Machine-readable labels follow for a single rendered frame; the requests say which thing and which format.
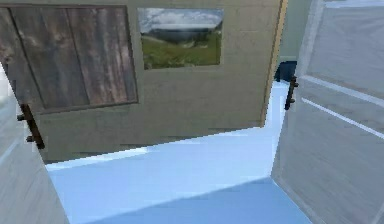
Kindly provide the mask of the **green landscape picture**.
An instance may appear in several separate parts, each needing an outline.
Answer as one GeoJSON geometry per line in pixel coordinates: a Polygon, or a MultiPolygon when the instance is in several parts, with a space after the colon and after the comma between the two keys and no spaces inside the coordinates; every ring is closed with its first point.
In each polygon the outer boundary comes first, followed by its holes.
{"type": "Polygon", "coordinates": [[[219,65],[224,10],[139,8],[145,70],[219,65]]]}

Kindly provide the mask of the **dark blue furniture piece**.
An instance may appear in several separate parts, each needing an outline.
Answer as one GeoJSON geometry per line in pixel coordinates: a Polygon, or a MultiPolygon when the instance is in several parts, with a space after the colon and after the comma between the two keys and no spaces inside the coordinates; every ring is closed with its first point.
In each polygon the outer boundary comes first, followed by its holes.
{"type": "Polygon", "coordinates": [[[295,74],[297,62],[296,61],[284,61],[278,66],[275,73],[275,80],[280,82],[281,80],[289,82],[295,74]]]}

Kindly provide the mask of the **brown wooden plank picture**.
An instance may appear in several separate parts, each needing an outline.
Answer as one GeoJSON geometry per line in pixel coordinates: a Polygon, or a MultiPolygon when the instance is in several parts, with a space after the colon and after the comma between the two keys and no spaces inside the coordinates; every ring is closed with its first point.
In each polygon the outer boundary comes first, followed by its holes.
{"type": "Polygon", "coordinates": [[[0,3],[0,63],[35,113],[138,101],[127,8],[0,3]]]}

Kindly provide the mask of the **white panelled room door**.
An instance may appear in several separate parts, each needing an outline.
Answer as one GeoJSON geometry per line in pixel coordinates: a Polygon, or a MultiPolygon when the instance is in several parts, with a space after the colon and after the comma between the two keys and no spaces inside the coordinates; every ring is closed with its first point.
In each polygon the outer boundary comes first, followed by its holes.
{"type": "Polygon", "coordinates": [[[384,224],[384,0],[312,0],[271,176],[312,224],[384,224]]]}

